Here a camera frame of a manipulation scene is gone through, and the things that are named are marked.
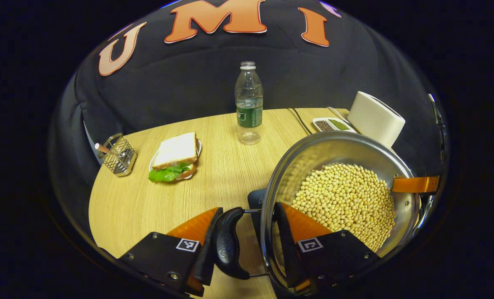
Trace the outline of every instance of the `sandwich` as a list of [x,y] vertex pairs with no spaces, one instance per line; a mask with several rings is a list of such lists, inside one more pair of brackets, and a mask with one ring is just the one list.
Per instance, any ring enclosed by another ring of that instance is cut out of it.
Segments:
[[197,137],[190,132],[160,143],[149,172],[151,182],[182,180],[196,171]]

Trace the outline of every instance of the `stainless steel pot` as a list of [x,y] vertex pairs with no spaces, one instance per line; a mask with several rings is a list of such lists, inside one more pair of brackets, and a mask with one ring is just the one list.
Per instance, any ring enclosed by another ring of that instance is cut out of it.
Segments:
[[[392,187],[395,176],[413,177],[408,166],[391,149],[360,134],[345,131],[319,132],[294,144],[279,161],[271,176],[264,196],[260,228],[260,245],[268,273],[276,284],[290,293],[295,291],[288,288],[285,283],[280,242],[276,242],[279,238],[278,227],[272,221],[275,204],[283,202],[291,205],[304,178],[312,170],[320,170],[323,165],[332,163],[363,166],[363,168],[374,171],[378,179],[385,180],[389,188]],[[385,257],[395,248],[401,248],[406,244],[413,237],[414,227],[418,221],[420,208],[418,194],[393,193],[393,199],[396,215],[395,226],[391,230],[391,236],[376,251],[379,257]],[[218,232],[226,231],[224,234],[214,234],[213,243],[217,246],[218,252],[216,264],[224,273],[232,277],[248,279],[253,275],[241,269],[237,262],[239,248],[236,247],[239,244],[235,236],[235,223],[244,212],[252,211],[236,209],[238,210],[235,212],[225,213],[224,221],[216,225]]]

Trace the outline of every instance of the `letter m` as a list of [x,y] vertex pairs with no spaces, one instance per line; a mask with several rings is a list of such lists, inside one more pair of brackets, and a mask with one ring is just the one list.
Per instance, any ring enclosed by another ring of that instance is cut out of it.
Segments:
[[181,5],[171,11],[176,13],[171,34],[164,42],[171,44],[189,39],[197,34],[192,29],[194,20],[207,34],[214,33],[230,15],[230,22],[223,29],[230,33],[263,33],[267,27],[260,21],[260,3],[265,0],[228,0],[219,7],[200,0]]

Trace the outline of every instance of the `white plate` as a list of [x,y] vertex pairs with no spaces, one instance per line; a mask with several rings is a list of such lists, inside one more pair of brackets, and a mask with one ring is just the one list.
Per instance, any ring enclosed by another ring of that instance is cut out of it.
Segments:
[[[199,154],[201,153],[201,148],[202,148],[202,144],[201,144],[201,140],[199,140],[199,138],[197,139],[197,158],[199,159]],[[153,158],[151,159],[151,161],[149,161],[149,171],[153,170],[152,168],[152,163],[154,161],[154,159],[156,158],[156,156],[158,155],[158,149],[156,152],[154,152],[154,155],[153,155]],[[193,174],[190,174],[189,176],[187,176],[186,178],[184,178],[185,180],[186,179],[189,179],[192,177]]]
[[[348,130],[339,130],[339,129],[335,126],[335,125],[333,125],[333,124],[329,121],[330,119],[331,119],[331,120],[334,120],[334,121],[337,121],[338,123],[341,123],[341,124],[345,125],[345,126],[348,128]],[[318,127],[318,126],[317,126],[317,124],[316,124],[315,122],[316,122],[316,121],[320,121],[320,120],[324,120],[324,121],[326,121],[326,122],[328,123],[328,125],[330,125],[330,127],[331,127],[332,129],[334,129],[335,131],[347,131],[347,132],[357,133],[356,131],[354,131],[354,129],[352,129],[352,128],[350,127],[350,125],[347,125],[344,121],[342,121],[341,119],[338,119],[338,118],[315,118],[315,119],[313,119],[313,121],[312,121],[312,122],[313,122],[313,125],[314,125],[314,126],[315,126],[315,128],[317,128],[317,130],[319,130],[319,131],[322,131],[322,130],[321,130],[321,128],[320,128],[320,127]]]

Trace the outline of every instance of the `pot handle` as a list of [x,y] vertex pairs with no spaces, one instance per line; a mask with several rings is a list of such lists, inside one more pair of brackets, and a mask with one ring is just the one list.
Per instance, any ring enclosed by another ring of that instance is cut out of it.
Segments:
[[233,208],[219,216],[212,233],[212,245],[219,270],[230,277],[249,279],[249,272],[240,266],[240,242],[236,234],[236,224],[243,213],[243,208]]

